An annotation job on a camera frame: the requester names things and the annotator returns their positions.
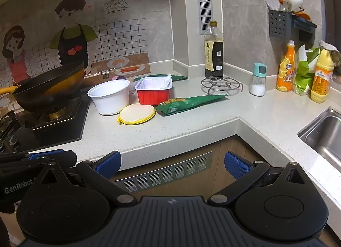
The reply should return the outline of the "grey wall utensil holder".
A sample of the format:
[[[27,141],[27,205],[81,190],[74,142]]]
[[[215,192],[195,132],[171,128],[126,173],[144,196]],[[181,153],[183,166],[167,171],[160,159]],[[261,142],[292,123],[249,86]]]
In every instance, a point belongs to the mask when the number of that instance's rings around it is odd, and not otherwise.
[[[268,11],[269,35],[274,38],[293,40],[313,44],[316,24],[289,12]]]

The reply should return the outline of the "green white plastic bag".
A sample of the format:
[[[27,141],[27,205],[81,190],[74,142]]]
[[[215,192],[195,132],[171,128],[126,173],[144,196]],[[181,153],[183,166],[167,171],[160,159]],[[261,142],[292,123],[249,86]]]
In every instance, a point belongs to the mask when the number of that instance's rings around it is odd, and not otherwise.
[[[300,46],[295,57],[293,91],[299,96],[307,95],[313,85],[313,78],[321,48],[306,49]]]

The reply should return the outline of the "black frying pan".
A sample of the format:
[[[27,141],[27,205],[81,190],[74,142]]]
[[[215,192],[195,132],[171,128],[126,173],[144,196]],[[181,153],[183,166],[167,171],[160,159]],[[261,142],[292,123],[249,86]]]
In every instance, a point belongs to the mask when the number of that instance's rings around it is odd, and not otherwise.
[[[84,62],[76,61],[44,72],[24,84],[1,89],[12,94],[21,108],[29,112],[51,110],[78,91],[84,79]]]

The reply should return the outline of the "white wall vent grille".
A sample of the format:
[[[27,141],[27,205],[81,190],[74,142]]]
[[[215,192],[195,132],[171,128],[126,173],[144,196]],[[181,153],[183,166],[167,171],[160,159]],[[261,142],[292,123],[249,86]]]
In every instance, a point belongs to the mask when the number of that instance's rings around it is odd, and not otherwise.
[[[212,0],[198,0],[199,34],[204,35],[210,28],[213,20]]]

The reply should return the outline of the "yellow detergent bottle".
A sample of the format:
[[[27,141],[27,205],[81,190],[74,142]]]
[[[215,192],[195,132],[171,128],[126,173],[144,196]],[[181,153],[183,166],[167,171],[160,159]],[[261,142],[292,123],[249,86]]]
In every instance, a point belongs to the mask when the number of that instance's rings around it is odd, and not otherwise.
[[[333,72],[334,63],[330,52],[322,50],[316,63],[313,86],[310,91],[310,98],[316,103],[323,103],[326,101]]]

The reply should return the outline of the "cabinet vent grille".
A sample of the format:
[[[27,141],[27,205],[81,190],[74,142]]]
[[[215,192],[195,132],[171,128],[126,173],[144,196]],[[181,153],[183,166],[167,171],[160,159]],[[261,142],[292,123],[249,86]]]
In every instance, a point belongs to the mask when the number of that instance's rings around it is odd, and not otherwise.
[[[170,166],[118,179],[115,183],[128,193],[146,191],[210,169],[212,156],[213,151],[210,151]]]

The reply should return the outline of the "teal cap salt shaker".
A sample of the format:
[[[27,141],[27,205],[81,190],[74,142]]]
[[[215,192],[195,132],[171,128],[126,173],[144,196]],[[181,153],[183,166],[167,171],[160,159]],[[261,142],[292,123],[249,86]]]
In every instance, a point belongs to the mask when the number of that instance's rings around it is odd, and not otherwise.
[[[253,77],[249,86],[250,94],[254,96],[264,96],[266,91],[266,70],[267,66],[263,63],[255,63]]]

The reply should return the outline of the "white plastic bowl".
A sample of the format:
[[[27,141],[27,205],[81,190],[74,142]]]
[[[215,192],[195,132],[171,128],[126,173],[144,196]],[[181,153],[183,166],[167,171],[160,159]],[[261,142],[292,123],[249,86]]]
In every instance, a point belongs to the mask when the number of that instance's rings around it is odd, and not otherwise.
[[[115,115],[129,105],[129,85],[128,80],[111,80],[91,88],[87,95],[99,114]]]

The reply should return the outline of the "black gas stove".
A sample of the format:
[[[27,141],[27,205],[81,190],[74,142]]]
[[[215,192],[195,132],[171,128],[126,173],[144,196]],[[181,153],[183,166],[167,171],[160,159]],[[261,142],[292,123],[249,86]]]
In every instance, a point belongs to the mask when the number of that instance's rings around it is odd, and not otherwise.
[[[50,111],[1,116],[1,154],[31,152],[81,139],[90,98],[85,90]]]

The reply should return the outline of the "purple small cup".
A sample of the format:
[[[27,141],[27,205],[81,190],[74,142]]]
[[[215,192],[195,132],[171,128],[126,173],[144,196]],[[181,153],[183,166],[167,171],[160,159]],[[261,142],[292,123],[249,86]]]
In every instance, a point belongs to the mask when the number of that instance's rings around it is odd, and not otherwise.
[[[111,78],[111,80],[126,80],[126,78],[124,76],[114,76]]]

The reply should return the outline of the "soy sauce bottle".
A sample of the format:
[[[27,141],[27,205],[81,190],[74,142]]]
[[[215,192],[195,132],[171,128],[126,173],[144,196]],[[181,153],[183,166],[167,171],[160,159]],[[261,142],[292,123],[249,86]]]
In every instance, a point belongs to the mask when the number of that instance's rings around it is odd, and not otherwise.
[[[224,35],[217,22],[211,21],[209,30],[204,34],[205,77],[222,77],[224,59]]]

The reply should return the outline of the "red white food tray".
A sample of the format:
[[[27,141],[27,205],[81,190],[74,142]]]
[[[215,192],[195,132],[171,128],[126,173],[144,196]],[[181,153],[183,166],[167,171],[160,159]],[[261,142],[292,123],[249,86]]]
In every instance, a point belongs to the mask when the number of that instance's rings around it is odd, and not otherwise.
[[[145,77],[140,79],[135,90],[141,105],[159,105],[170,99],[172,75],[164,77]]]

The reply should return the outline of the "green snack bag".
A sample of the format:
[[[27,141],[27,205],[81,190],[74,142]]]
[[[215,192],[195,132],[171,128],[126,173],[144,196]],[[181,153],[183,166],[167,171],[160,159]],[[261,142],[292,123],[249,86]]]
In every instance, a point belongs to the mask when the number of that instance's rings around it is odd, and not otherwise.
[[[226,99],[227,95],[205,95],[194,96],[190,98],[173,98],[160,103],[155,107],[155,110],[162,115],[168,116]]]
[[[134,81],[139,81],[141,80],[142,78],[145,78],[145,77],[167,77],[168,75],[167,74],[151,74],[151,75],[147,75],[147,76],[142,76],[142,77],[136,77],[134,78]],[[172,81],[175,82],[175,81],[182,81],[182,80],[188,80],[188,77],[186,76],[181,76],[181,75],[173,75],[171,74],[172,76]]]

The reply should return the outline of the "stainless steel sink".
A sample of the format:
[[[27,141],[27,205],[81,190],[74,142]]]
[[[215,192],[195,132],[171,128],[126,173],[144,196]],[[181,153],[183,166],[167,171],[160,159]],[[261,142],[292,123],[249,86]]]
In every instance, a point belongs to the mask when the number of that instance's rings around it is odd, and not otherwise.
[[[298,132],[298,137],[340,172],[341,118],[340,112],[328,108]]]

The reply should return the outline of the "dish scrubber on counter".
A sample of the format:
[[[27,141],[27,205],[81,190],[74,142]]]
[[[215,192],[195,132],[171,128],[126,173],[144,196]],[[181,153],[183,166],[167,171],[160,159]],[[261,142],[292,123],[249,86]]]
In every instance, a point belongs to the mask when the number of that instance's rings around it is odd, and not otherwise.
[[[326,43],[323,40],[320,40],[318,44],[322,49],[329,51],[332,61],[334,63],[334,75],[338,76],[338,79],[340,79],[340,75],[341,75],[341,53],[340,51],[332,44]]]

